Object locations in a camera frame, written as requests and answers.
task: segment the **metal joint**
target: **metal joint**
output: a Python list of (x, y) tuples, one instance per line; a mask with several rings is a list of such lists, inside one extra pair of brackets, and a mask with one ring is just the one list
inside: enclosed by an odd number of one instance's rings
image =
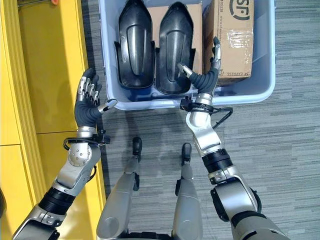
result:
[(80, 126), (76, 132), (78, 138), (92, 138), (97, 133), (95, 127), (92, 126)]
[(257, 200), (251, 188), (248, 186), (247, 182), (245, 181), (242, 174), (238, 171), (235, 165), (229, 166), (221, 170), (217, 170), (215, 172), (211, 172), (208, 174), (208, 178), (210, 179), (210, 182), (212, 184), (218, 184), (218, 186), (223, 182), (227, 182), (229, 179), (237, 179), (241, 183), (245, 192), (247, 193), (255, 211), (258, 211)]
[(38, 205), (35, 205), (28, 216), (25, 218), (23, 223), (18, 227), (17, 231), (13, 234), (13, 239), (15, 239), (19, 235), (19, 233), (30, 221), (37, 221), (39, 223), (56, 228), (61, 225), (65, 217), (66, 215), (54, 214), (42, 209)]

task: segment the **yellow cabinet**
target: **yellow cabinet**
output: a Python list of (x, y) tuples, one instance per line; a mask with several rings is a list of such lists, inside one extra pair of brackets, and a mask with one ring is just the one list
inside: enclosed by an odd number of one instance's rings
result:
[[(74, 101), (87, 68), (81, 1), (21, 7), (0, 0), (0, 187), (7, 209), (0, 239), (10, 239), (41, 200), (67, 160), (62, 148), (75, 135)], [(76, 197), (62, 226), (62, 240), (94, 240), (105, 204), (101, 163)]]

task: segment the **robot forearm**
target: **robot forearm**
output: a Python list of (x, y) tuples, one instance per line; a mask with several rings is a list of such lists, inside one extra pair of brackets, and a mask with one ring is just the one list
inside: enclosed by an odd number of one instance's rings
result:
[(198, 89), (195, 102), (187, 97), (181, 100), (180, 108), (188, 112), (186, 124), (192, 132), (193, 142), (208, 171), (208, 178), (211, 184), (215, 185), (211, 191), (214, 207), (221, 220), (231, 223), (235, 240), (287, 240), (281, 230), (261, 214), (259, 196), (233, 165), (211, 126), (211, 114), (214, 113), (213, 95), (221, 62), (220, 42), (215, 37), (213, 43), (214, 57), (210, 60), (211, 69), (207, 74), (196, 74), (183, 64), (179, 64), (178, 67)]
[(96, 129), (93, 127), (79, 128), (77, 137), (80, 140), (70, 144), (65, 165), (49, 191), (14, 233), (14, 240), (58, 239), (60, 234), (56, 227), (62, 224), (69, 207), (90, 179), (92, 169), (100, 159), (98, 144), (87, 142), (94, 132)]

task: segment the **silver metal arm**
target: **silver metal arm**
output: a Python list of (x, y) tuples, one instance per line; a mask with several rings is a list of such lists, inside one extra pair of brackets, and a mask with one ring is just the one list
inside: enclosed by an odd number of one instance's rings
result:
[(81, 77), (74, 107), (78, 126), (76, 138), (67, 138), (67, 161), (53, 181), (43, 199), (34, 206), (13, 235), (14, 240), (56, 240), (59, 227), (67, 210), (86, 183), (93, 177), (91, 172), (100, 160), (99, 144), (104, 143), (104, 131), (97, 134), (97, 119), (112, 108), (117, 100), (110, 99), (100, 105), (99, 77), (92, 68)]
[(187, 66), (179, 69), (198, 89), (198, 95), (188, 112), (186, 124), (193, 135), (195, 147), (208, 170), (208, 178), (215, 185), (211, 196), (218, 216), (231, 223), (234, 240), (288, 240), (286, 235), (266, 216), (261, 214), (261, 201), (237, 169), (211, 126), (214, 89), (218, 81), (221, 48), (217, 38), (212, 49), (211, 69), (199, 75)]
[[(77, 136), (89, 136), (87, 132), (78, 130)], [(51, 189), (39, 204), (36, 204), (29, 215), (13, 235), (14, 240), (49, 239), (52, 234), (59, 237), (55, 230), (66, 217), (66, 212), (75, 197), (88, 182), (92, 169), (99, 161), (100, 149), (96, 144), (87, 142), (72, 143), (67, 161), (53, 181)]]

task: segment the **plastic storage bin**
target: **plastic storage bin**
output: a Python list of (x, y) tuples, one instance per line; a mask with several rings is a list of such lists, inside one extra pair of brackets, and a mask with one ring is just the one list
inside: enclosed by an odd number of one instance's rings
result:
[[(144, 0), (147, 7), (168, 6), (175, 0)], [(182, 0), (197, 4), (200, 0)], [(107, 97), (118, 100), (120, 110), (159, 109), (179, 107), (184, 96), (194, 97), (196, 89), (178, 96), (163, 95), (155, 86), (140, 90), (123, 88), (118, 81), (115, 41), (119, 41), (119, 15), (126, 0), (99, 0), (102, 52), (105, 67)], [(203, 0), (203, 9), (210, 0)], [(214, 105), (257, 103), (268, 98), (276, 83), (275, 2), (254, 1), (254, 43), (251, 77), (215, 90)]]

